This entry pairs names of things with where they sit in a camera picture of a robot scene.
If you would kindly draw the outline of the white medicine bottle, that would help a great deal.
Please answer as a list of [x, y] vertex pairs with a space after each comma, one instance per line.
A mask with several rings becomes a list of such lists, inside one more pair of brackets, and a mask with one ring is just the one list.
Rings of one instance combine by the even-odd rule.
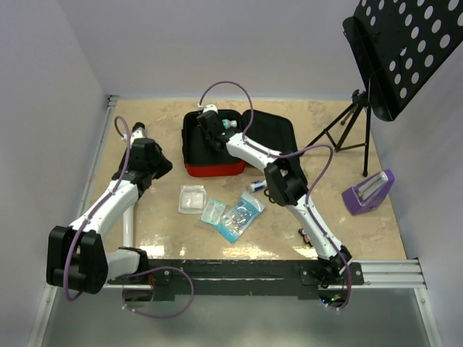
[[222, 122], [225, 129], [232, 128], [232, 127], [233, 128], [238, 127], [238, 123], [235, 120], [222, 119], [221, 122]]

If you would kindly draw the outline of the red medicine kit case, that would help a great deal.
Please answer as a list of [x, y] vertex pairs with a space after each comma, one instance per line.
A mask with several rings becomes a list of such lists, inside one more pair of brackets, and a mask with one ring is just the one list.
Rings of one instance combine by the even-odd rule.
[[[236, 176], [246, 163], [226, 152], [213, 149], [197, 122], [199, 111], [187, 113], [183, 119], [182, 154], [187, 172], [193, 177]], [[257, 143], [282, 153], [297, 150], [294, 127], [282, 116], [255, 110], [247, 136]]]

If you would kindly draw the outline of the white bandage roll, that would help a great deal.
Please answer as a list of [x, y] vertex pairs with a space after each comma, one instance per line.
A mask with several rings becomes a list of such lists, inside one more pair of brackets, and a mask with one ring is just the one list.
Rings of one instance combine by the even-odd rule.
[[249, 192], [259, 192], [267, 188], [266, 180], [253, 181], [247, 186]]

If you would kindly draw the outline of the blue mask package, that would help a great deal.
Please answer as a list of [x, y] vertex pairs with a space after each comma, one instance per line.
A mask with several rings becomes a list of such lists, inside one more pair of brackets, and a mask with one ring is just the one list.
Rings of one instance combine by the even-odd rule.
[[248, 192], [243, 192], [234, 207], [221, 216], [217, 231], [234, 243], [265, 210], [265, 205]]

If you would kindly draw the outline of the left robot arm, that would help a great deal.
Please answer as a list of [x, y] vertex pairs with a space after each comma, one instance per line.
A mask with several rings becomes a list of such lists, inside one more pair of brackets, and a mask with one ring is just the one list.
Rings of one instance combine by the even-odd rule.
[[134, 247], [132, 228], [123, 228], [123, 246], [107, 252], [103, 240], [119, 219], [127, 220], [154, 180], [173, 168], [161, 146], [136, 123], [124, 135], [129, 148], [104, 193], [68, 226], [55, 226], [48, 236], [46, 282], [65, 294], [96, 294], [108, 281], [126, 276], [143, 283], [150, 275], [147, 253]]

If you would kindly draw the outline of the black microphone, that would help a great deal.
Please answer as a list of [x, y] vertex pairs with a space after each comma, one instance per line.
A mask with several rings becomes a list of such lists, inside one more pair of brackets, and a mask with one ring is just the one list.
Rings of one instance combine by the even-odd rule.
[[140, 132], [145, 134], [145, 125], [142, 122], [136, 122], [132, 127], [132, 133]]

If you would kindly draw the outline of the white gauze pad packet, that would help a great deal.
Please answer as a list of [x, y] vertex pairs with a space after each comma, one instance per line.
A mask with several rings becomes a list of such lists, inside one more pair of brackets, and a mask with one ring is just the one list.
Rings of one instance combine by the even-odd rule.
[[201, 214], [207, 203], [207, 192], [202, 185], [183, 185], [179, 193], [178, 212]]

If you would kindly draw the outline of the bandage plasters bag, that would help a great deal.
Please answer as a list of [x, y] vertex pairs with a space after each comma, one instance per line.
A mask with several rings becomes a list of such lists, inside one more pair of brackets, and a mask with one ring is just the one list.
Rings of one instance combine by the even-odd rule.
[[210, 199], [203, 210], [200, 220], [212, 226], [217, 226], [225, 209], [225, 203]]

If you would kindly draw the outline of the brown owl toy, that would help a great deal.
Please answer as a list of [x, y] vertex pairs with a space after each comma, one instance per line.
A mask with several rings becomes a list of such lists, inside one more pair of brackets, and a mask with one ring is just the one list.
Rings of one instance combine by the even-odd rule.
[[313, 246], [309, 236], [307, 235], [307, 233], [305, 232], [305, 230], [303, 228], [300, 228], [298, 230], [298, 234], [302, 237], [302, 240], [303, 240], [305, 245], [308, 245], [309, 247]]

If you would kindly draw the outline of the purple box device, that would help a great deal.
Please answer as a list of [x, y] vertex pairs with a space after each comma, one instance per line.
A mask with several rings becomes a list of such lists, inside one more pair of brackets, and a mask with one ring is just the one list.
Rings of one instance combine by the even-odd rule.
[[390, 169], [378, 172], [342, 193], [344, 204], [351, 215], [376, 210], [390, 192], [395, 176]]

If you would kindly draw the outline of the black music stand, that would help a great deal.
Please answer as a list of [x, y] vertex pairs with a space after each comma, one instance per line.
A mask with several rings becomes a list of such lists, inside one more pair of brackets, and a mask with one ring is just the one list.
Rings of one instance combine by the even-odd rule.
[[327, 137], [336, 152], [360, 113], [366, 113], [369, 155], [371, 121], [394, 121], [462, 42], [461, 1], [360, 1], [343, 23], [365, 91], [315, 137]]

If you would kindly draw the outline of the aluminium left rail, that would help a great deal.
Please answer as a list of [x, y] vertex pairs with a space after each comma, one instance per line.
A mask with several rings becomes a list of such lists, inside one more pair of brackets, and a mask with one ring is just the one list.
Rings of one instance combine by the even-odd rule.
[[85, 211], [91, 206], [90, 202], [93, 195], [93, 188], [95, 185], [96, 175], [100, 166], [101, 155], [106, 144], [108, 132], [111, 128], [114, 112], [119, 99], [119, 95], [107, 95], [106, 112], [103, 118], [103, 125], [101, 131], [99, 132], [99, 135], [96, 137], [97, 143], [95, 151], [93, 152], [93, 156], [90, 162], [90, 168], [82, 191], [82, 196], [80, 198], [80, 203], [77, 209], [75, 219], [78, 219], [81, 215], [83, 215]]

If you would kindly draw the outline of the aluminium rail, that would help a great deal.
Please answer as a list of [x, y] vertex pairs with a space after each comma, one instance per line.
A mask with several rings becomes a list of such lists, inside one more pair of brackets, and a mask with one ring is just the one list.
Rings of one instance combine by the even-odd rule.
[[[154, 280], [152, 274], [162, 267], [147, 269], [139, 276], [147, 275], [149, 281]], [[360, 261], [350, 266], [351, 276], [347, 276], [347, 285], [355, 288], [423, 288], [425, 279], [420, 264], [416, 260], [406, 261]]]
[[101, 155], [106, 144], [108, 132], [111, 128], [114, 112], [119, 99], [119, 95], [107, 95], [106, 112], [103, 118], [103, 125], [101, 131], [99, 132], [99, 135], [96, 137], [97, 143], [95, 151], [93, 152], [93, 156], [90, 162], [90, 168], [82, 191], [82, 196], [80, 198], [80, 203], [77, 209], [75, 219], [78, 219], [81, 215], [83, 215], [85, 211], [91, 206], [90, 202], [93, 195], [93, 188], [95, 185], [96, 175], [100, 166]]

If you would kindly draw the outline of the black handled scissors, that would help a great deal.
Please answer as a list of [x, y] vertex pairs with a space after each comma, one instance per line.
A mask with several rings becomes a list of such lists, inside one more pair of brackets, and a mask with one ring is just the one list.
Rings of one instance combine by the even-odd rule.
[[268, 199], [271, 198], [271, 195], [270, 195], [270, 192], [268, 191], [268, 188], [265, 188], [265, 189], [263, 190], [263, 193], [264, 193], [264, 195], [265, 195]]

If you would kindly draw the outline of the aluminium front rail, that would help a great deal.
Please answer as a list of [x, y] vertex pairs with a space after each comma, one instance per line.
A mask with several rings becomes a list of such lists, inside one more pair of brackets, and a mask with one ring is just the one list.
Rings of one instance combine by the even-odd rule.
[[[139, 276], [147, 275], [149, 281], [154, 280], [152, 274], [162, 267], [147, 269]], [[350, 266], [351, 276], [347, 276], [347, 285], [355, 288], [423, 288], [425, 279], [420, 264], [416, 260], [406, 261], [360, 261]]]

